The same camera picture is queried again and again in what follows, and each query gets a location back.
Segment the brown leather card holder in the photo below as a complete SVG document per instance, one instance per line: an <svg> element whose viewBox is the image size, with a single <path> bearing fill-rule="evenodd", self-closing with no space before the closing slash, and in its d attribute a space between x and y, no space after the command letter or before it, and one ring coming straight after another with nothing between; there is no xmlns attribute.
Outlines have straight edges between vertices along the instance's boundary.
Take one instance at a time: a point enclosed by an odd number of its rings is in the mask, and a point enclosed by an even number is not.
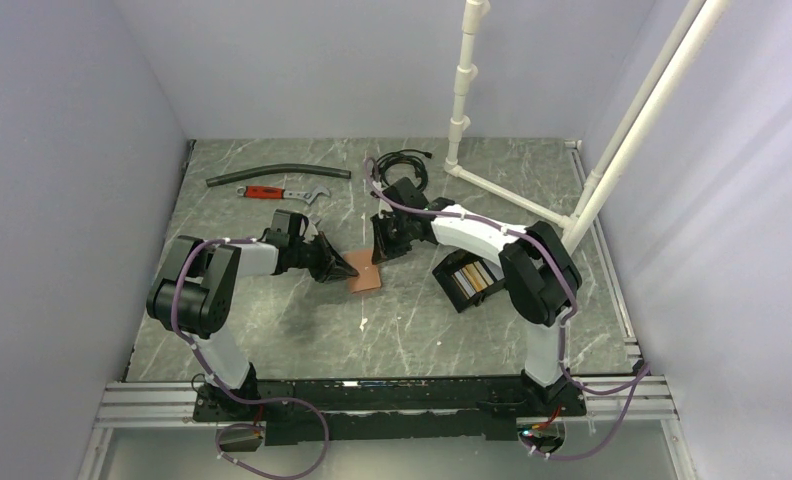
<svg viewBox="0 0 792 480"><path fill-rule="evenodd" d="M352 294L359 294L378 290L382 287L379 268L372 262L373 250L362 249L348 252L344 259L358 273L357 276L347 280L348 290Z"/></svg>

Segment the black card box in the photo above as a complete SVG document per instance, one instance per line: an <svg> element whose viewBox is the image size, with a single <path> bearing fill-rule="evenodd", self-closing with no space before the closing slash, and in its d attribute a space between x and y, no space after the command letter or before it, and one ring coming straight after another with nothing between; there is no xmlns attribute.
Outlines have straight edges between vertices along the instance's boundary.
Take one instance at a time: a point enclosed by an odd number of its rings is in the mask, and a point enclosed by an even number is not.
<svg viewBox="0 0 792 480"><path fill-rule="evenodd" d="M504 289L500 268L463 249L447 255L432 270L432 275L457 313L481 305Z"/></svg>

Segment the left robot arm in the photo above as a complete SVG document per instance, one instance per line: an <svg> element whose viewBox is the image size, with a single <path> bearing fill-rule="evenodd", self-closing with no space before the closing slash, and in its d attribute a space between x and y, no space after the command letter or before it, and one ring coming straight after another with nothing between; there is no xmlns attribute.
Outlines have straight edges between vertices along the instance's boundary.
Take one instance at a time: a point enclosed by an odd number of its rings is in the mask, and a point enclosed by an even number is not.
<svg viewBox="0 0 792 480"><path fill-rule="evenodd" d="M307 233L310 224L302 213L278 209L258 237L178 236L147 294L147 315L188 345L233 419L251 417L260 402L256 369L226 324L238 279L289 270L305 270L318 283L359 275L324 233Z"/></svg>

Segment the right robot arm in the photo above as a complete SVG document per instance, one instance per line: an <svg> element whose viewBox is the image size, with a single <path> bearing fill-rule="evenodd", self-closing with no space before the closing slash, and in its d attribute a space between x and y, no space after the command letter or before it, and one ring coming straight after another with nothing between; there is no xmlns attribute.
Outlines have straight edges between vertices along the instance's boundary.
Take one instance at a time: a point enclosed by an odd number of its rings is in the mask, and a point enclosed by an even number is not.
<svg viewBox="0 0 792 480"><path fill-rule="evenodd" d="M426 241L464 250L501 271L526 325L524 404L536 415L550 413L568 384L562 330L578 311L582 282L554 228L544 221L523 226L493 220L444 197L430 201L407 179L371 194L387 206L371 219L374 262L398 258L413 242Z"/></svg>

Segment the white card stack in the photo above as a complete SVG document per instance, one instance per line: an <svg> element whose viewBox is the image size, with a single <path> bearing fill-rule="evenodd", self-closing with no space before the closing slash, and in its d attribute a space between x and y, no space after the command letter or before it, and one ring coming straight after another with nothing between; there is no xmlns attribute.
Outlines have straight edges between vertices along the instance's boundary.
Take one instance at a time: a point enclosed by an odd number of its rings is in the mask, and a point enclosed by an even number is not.
<svg viewBox="0 0 792 480"><path fill-rule="evenodd" d="M462 291L465 298L469 299L477 294L477 290L474 288L474 285L471 282L470 277L463 269L455 271L452 274L452 277L455 283L457 284L457 286Z"/></svg>

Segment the red handled adjustable wrench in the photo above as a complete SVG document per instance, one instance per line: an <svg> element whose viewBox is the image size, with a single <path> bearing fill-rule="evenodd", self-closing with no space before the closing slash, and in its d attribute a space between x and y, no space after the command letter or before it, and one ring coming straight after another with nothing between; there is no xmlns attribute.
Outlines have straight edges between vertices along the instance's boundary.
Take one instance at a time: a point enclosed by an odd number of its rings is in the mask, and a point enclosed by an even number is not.
<svg viewBox="0 0 792 480"><path fill-rule="evenodd" d="M243 198L263 199L263 200L298 200L307 205L311 205L318 198L329 198L331 192L324 186L317 186L310 191L293 191L279 187L269 186L239 186L235 190L236 194Z"/></svg>

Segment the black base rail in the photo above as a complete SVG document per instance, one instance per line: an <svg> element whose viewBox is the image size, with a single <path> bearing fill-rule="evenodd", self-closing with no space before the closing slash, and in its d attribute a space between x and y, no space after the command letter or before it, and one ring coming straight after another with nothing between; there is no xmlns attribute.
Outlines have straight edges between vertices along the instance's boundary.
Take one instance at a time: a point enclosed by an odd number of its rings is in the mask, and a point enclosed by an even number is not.
<svg viewBox="0 0 792 480"><path fill-rule="evenodd" d="M258 423L269 446L333 441L482 437L512 441L530 422L583 417L583 393L570 383L544 403L524 374L261 380L259 405L232 401L209 385L197 390L197 421ZM455 409L456 413L386 413L384 410Z"/></svg>

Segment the white pvc pipe frame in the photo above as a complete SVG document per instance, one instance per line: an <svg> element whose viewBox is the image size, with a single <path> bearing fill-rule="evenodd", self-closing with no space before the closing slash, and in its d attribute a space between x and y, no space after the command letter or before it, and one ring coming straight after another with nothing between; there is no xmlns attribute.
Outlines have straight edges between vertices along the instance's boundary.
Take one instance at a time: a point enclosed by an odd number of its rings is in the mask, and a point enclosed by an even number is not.
<svg viewBox="0 0 792 480"><path fill-rule="evenodd" d="M574 249L595 220L668 96L727 8L724 1L671 1L669 33L615 125L582 195L567 215L463 168L473 121L492 136L584 138L655 1L491 1L463 7L448 150L443 164L463 179L561 227Z"/></svg>

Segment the aluminium extrusion frame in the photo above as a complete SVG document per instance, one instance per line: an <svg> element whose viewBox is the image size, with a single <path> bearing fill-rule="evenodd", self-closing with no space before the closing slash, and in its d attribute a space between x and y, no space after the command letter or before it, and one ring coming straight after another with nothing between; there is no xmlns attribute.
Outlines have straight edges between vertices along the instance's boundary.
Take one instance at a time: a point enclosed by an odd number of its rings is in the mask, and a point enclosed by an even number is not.
<svg viewBox="0 0 792 480"><path fill-rule="evenodd" d="M579 377L578 380L596 390L615 388L633 377ZM161 429L161 428L206 428L219 429L230 421L197 421L194 411L196 392L189 381L185 382L114 382L105 387L93 423L91 440L79 470L79 479L99 479L108 445L115 429ZM584 394L587 412L584 417L566 420L584 421L590 433L596 433L596 422L613 422L624 405L627 392L612 395ZM449 408L408 410L384 410L386 413L419 415L422 413L455 414ZM625 422L659 421L666 439L672 467L678 479L699 479L689 447L681 427L678 410L672 392L664 376L647 376L635 389Z"/></svg>

